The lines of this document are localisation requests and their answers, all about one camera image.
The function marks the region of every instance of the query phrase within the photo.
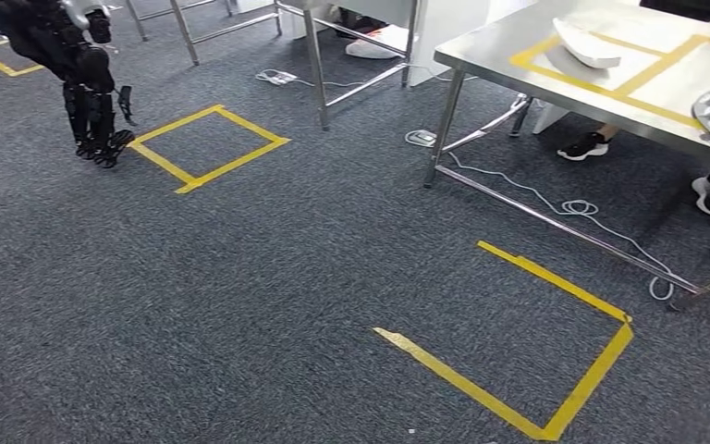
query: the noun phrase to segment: stainless steel table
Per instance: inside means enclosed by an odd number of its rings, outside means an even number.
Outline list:
[[[304,25],[306,28],[306,43],[309,46],[309,57],[312,60],[312,75],[313,75],[313,80],[314,80],[314,89],[316,90],[316,95],[317,95],[317,111],[320,116],[320,123],[323,126],[323,130],[328,130],[330,128],[330,118],[328,117],[328,108],[330,108],[333,105],[336,105],[338,103],[341,103],[353,95],[360,93],[361,91],[370,88],[374,86],[375,84],[379,83],[382,80],[385,80],[389,77],[391,77],[394,74],[397,74],[399,72],[402,73],[402,78],[401,78],[401,86],[406,87],[409,76],[410,76],[410,59],[412,57],[412,47],[415,42],[415,25],[418,19],[418,12],[420,9],[420,2],[421,0],[392,0],[392,1],[402,1],[404,3],[407,3],[409,6],[408,13],[410,14],[409,17],[409,34],[407,37],[407,45],[405,49],[397,49],[394,48],[393,46],[390,46],[386,43],[382,43],[379,41],[376,41],[375,39],[369,37],[368,35],[361,34],[360,32],[356,32],[353,30],[350,30],[348,28],[344,28],[343,26],[336,25],[335,23],[331,23],[325,20],[321,20],[319,18],[314,18],[312,16],[312,9],[318,6],[323,6],[326,4],[335,4],[336,0],[283,0],[283,1],[278,1],[274,0],[276,6],[284,11],[287,11],[291,14],[295,14],[298,16],[302,16],[304,20]],[[401,57],[404,61],[401,63],[396,64],[392,68],[389,68],[385,72],[373,77],[370,80],[365,81],[362,85],[359,85],[357,88],[352,89],[351,91],[348,91],[340,96],[338,96],[336,99],[333,99],[331,101],[328,101],[326,98],[325,94],[325,85],[324,85],[324,75],[323,75],[323,65],[322,65],[322,59],[320,57],[320,44],[317,41],[317,31],[314,28],[314,23],[320,23],[328,28],[333,28],[337,31],[344,32],[346,34],[352,35],[358,39],[364,40],[365,42],[369,42],[372,44],[375,44],[377,46],[380,46],[382,48],[385,48],[388,51],[391,51]]]
[[[189,51],[189,55],[191,57],[191,63],[195,66],[200,65],[200,58],[197,56],[197,50],[195,49],[194,45],[198,43],[203,43],[207,42],[213,38],[222,36],[222,35],[227,35],[231,32],[243,30],[245,28],[249,28],[252,25],[256,25],[258,23],[262,23],[267,20],[275,20],[276,24],[276,31],[278,32],[278,35],[282,34],[282,27],[281,27],[281,19],[279,16],[279,11],[285,11],[290,14],[294,14],[297,16],[303,17],[304,20],[304,26],[306,28],[306,42],[309,47],[309,56],[312,61],[312,75],[313,75],[313,81],[314,81],[314,90],[316,92],[317,96],[317,111],[319,113],[320,117],[320,123],[323,126],[323,130],[328,130],[330,128],[330,118],[328,116],[328,108],[331,106],[334,106],[338,103],[341,103],[353,95],[360,93],[361,91],[370,88],[374,86],[375,84],[379,83],[382,80],[385,80],[389,77],[391,77],[394,74],[397,74],[399,72],[402,73],[402,78],[401,78],[401,86],[406,87],[409,81],[409,76],[410,76],[410,58],[412,56],[412,47],[414,45],[415,39],[415,28],[416,28],[416,22],[418,18],[418,12],[420,9],[420,3],[421,0],[392,0],[394,2],[402,2],[403,4],[406,4],[408,6],[408,14],[409,14],[409,34],[407,37],[407,46],[405,49],[398,49],[394,48],[393,46],[390,46],[386,43],[379,42],[372,37],[362,34],[360,32],[356,32],[347,28],[344,28],[342,26],[337,25],[336,23],[331,23],[319,18],[315,18],[312,16],[312,9],[318,7],[318,6],[325,6],[328,4],[335,4],[336,0],[273,0],[273,5],[272,5],[272,11],[268,12],[267,14],[264,14],[260,17],[257,18],[252,18],[251,20],[245,21],[243,23],[239,23],[237,25],[233,25],[227,28],[224,28],[219,31],[214,31],[211,33],[208,33],[206,35],[203,35],[202,37],[192,37],[192,33],[189,29],[189,25],[187,24],[186,18],[183,15],[183,11],[186,9],[191,9],[193,7],[198,7],[198,6],[203,6],[203,5],[208,5],[215,0],[199,0],[197,2],[187,4],[187,5],[181,5],[178,0],[169,0],[170,2],[170,8],[169,9],[163,9],[161,11],[153,12],[151,14],[145,14],[145,15],[140,15],[138,14],[137,10],[135,9],[134,5],[132,4],[132,0],[126,0],[127,1],[127,7],[129,9],[129,14],[132,16],[132,19],[135,22],[135,25],[137,26],[137,30],[140,33],[140,36],[144,41],[148,40],[148,37],[145,33],[145,29],[142,26],[142,22],[145,20],[149,19],[156,19],[158,17],[165,16],[167,14],[174,14],[176,17],[176,21],[178,22],[178,26],[180,27],[181,35],[183,36],[184,42],[186,43],[187,50]],[[230,7],[229,0],[225,0],[225,5],[226,5],[226,10],[227,14],[232,17],[233,11]],[[314,23],[320,23],[322,25],[327,26],[328,28],[333,28],[337,31],[345,32],[346,34],[352,35],[355,38],[364,40],[366,42],[375,44],[377,46],[380,46],[382,48],[387,49],[388,51],[391,51],[395,53],[397,56],[401,57],[403,61],[401,63],[396,64],[392,68],[389,68],[385,72],[373,77],[370,80],[365,81],[363,84],[359,85],[356,88],[353,88],[352,90],[338,96],[336,99],[333,99],[331,101],[328,101],[326,98],[326,93],[325,93],[325,82],[324,82],[324,75],[323,75],[323,65],[322,65],[322,58],[320,57],[320,44],[317,40],[317,31],[314,27]]]
[[[619,46],[622,64],[608,71],[587,68],[559,44],[553,18],[576,24]],[[619,2],[544,0],[442,44],[436,49],[435,60],[453,68],[454,76],[428,167],[427,187],[432,185],[435,173],[441,172],[693,295],[710,294],[710,284],[692,285],[439,165],[442,154],[483,137],[511,117],[515,118],[511,135],[518,136],[533,98],[710,160],[710,137],[691,116],[693,101],[710,90],[709,23]],[[522,94],[503,116],[463,139],[447,143],[461,85],[468,74]],[[688,296],[673,302],[672,308],[681,309],[693,300]]]

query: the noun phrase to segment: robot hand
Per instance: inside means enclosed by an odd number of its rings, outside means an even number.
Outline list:
[[[62,0],[69,19],[96,43],[110,43],[110,11],[102,0]]]
[[[110,18],[102,0],[0,0],[0,31],[16,53],[50,69],[64,82],[64,99],[76,153],[110,168],[134,140],[115,130],[112,92],[116,83],[103,47],[110,42]],[[131,88],[124,86],[117,104],[131,121]]]

